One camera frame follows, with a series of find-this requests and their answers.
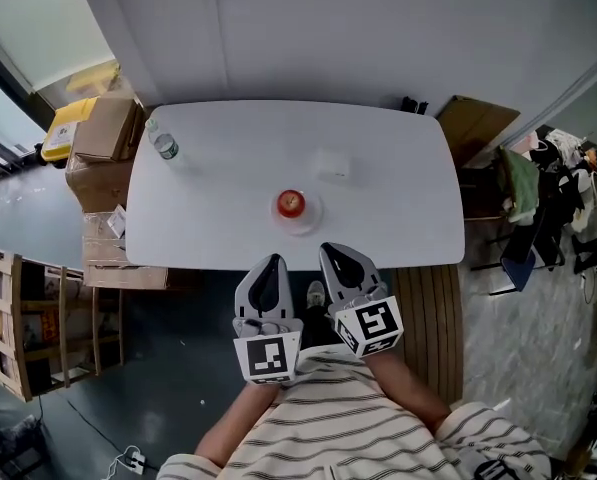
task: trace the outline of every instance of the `green cloth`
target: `green cloth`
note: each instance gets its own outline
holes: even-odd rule
[[[516,203],[509,217],[513,219],[538,208],[538,168],[524,156],[504,148],[500,149],[500,156],[505,169],[498,170],[498,183],[501,190],[510,193],[512,201]]]

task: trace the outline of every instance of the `striped shirt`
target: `striped shirt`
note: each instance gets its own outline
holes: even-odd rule
[[[362,361],[336,345],[301,352],[296,379],[224,469],[203,457],[174,455],[158,479],[544,480],[549,474],[540,445],[479,403],[454,411],[432,436],[383,394]]]

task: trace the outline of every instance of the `tiled floor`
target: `tiled floor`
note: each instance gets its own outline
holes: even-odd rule
[[[497,246],[483,243],[496,236],[498,226],[466,227],[460,268],[465,400],[491,405],[509,400],[503,410],[511,419],[562,458],[584,424],[596,382],[592,306],[584,302],[580,278],[571,273],[566,237],[566,267],[535,272],[521,294],[489,297],[490,290],[506,284],[504,274],[472,273],[469,266],[499,254]],[[0,181],[0,248],[79,267],[81,236],[80,207],[64,171],[45,167]],[[43,396],[54,469],[32,478],[103,478],[116,455],[66,398],[117,446],[137,444],[153,464],[191,451],[242,385],[231,344],[233,290],[242,275],[207,272],[200,293],[133,294],[126,323],[128,364]],[[308,281],[309,273],[292,276],[294,293],[304,293]],[[38,413],[37,401],[23,404],[0,387],[0,425],[29,413]],[[129,478],[124,474],[119,473],[121,480]]]

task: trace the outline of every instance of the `desk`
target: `desk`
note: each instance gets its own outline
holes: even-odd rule
[[[464,253],[456,171],[437,121],[372,107],[301,101],[169,105],[152,117],[190,163],[175,170],[143,136],[127,203],[132,263],[249,270],[277,252],[290,270],[318,270],[338,242],[378,268],[459,262]],[[319,180],[319,148],[352,158],[348,185]],[[317,193],[323,217],[308,235],[274,223],[281,190]]]

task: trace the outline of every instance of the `plastic water bottle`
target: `plastic water bottle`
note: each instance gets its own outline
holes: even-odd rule
[[[171,133],[164,130],[155,119],[147,119],[145,129],[149,134],[149,142],[165,160],[173,160],[179,153],[178,143]]]

